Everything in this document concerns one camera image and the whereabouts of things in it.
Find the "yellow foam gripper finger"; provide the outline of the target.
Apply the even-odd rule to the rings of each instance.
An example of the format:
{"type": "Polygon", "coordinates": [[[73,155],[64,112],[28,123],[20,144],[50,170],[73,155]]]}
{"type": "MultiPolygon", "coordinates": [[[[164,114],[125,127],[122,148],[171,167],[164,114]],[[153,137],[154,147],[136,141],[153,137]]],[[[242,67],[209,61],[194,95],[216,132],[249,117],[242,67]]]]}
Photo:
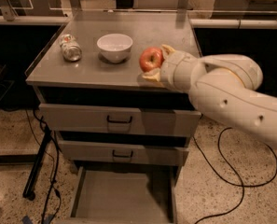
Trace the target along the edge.
{"type": "Polygon", "coordinates": [[[162,44],[161,45],[163,58],[167,59],[172,53],[175,52],[175,49],[169,45],[162,44]]]}
{"type": "Polygon", "coordinates": [[[155,68],[152,69],[151,71],[144,72],[142,74],[142,78],[146,81],[152,82],[157,86],[162,87],[162,83],[160,82],[160,69],[155,68]]]}

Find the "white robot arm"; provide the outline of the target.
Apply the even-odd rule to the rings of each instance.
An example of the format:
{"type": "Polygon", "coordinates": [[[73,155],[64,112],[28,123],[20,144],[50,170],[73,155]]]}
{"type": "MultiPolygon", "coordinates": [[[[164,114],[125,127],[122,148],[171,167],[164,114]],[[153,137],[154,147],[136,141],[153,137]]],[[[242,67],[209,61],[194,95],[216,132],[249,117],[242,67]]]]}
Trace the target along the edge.
{"type": "Polygon", "coordinates": [[[238,54],[192,54],[163,45],[145,49],[139,58],[143,78],[188,95],[204,116],[277,147],[277,97],[257,91],[259,65],[238,54]]]}

